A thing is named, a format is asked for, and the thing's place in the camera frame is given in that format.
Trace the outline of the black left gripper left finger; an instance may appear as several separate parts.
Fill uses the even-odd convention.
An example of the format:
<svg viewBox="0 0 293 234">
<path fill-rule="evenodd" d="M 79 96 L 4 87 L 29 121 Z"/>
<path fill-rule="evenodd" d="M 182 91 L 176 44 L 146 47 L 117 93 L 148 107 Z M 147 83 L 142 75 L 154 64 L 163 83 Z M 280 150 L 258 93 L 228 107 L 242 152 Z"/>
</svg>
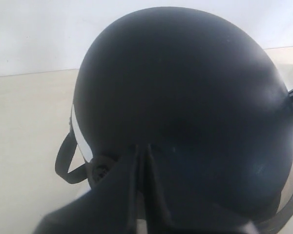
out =
<svg viewBox="0 0 293 234">
<path fill-rule="evenodd" d="M 254 234 L 244 217 L 201 197 L 165 168 L 158 147 L 129 148 L 97 186 L 47 214 L 38 234 L 134 234 L 142 195 L 150 234 Z"/>
</svg>

